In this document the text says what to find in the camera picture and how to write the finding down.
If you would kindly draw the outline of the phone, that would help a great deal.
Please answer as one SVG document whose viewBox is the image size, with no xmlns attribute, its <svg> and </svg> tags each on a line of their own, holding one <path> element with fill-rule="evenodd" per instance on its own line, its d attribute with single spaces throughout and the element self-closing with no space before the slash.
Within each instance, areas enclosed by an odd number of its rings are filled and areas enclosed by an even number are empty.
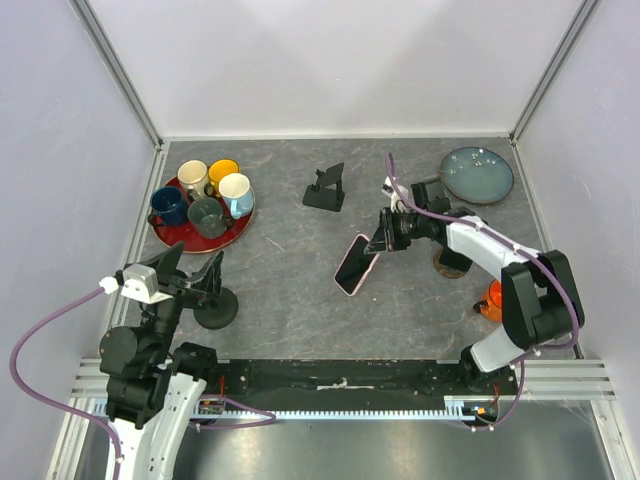
<svg viewBox="0 0 640 480">
<path fill-rule="evenodd" d="M 369 242 L 366 235 L 357 234 L 334 273 L 334 282 L 349 297 L 359 291 L 380 256 L 367 250 Z"/>
</svg>

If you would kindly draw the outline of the black round-base phone stand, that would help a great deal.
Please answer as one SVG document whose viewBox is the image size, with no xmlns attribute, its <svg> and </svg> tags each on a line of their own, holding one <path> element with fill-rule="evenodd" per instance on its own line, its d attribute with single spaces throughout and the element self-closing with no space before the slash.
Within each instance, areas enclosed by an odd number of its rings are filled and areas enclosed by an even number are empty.
<svg viewBox="0 0 640 480">
<path fill-rule="evenodd" d="M 194 311 L 196 322 L 207 330 L 220 330 L 230 325 L 239 311 L 237 296 L 227 287 L 222 287 L 214 298 L 202 309 Z"/>
</svg>

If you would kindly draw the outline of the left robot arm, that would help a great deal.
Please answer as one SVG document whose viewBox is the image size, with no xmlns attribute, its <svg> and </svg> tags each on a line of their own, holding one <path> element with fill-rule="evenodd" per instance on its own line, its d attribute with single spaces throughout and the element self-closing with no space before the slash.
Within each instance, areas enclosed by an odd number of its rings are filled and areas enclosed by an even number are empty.
<svg viewBox="0 0 640 480">
<path fill-rule="evenodd" d="M 99 344 L 99 369 L 108 377 L 105 413 L 114 433 L 116 479 L 168 479 L 190 413 L 219 382 L 214 349 L 171 347 L 184 310 L 215 316 L 222 303 L 222 252 L 192 274 L 179 270 L 184 245 L 131 263 L 100 281 L 106 294 L 138 303 L 137 326 L 108 330 Z"/>
</svg>

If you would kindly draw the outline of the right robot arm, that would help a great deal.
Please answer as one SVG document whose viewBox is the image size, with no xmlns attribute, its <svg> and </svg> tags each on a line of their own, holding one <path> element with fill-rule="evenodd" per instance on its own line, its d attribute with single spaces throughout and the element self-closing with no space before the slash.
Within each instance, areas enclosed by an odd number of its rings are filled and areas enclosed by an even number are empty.
<svg viewBox="0 0 640 480">
<path fill-rule="evenodd" d="M 466 208 L 438 214 L 389 207 L 363 253 L 405 250 L 422 238 L 441 245 L 445 267 L 465 273 L 477 265 L 501 286 L 502 325 L 461 352 L 457 377 L 465 391 L 483 392 L 494 372 L 537 350 L 576 343 L 584 312 L 566 255 L 519 245 Z"/>
</svg>

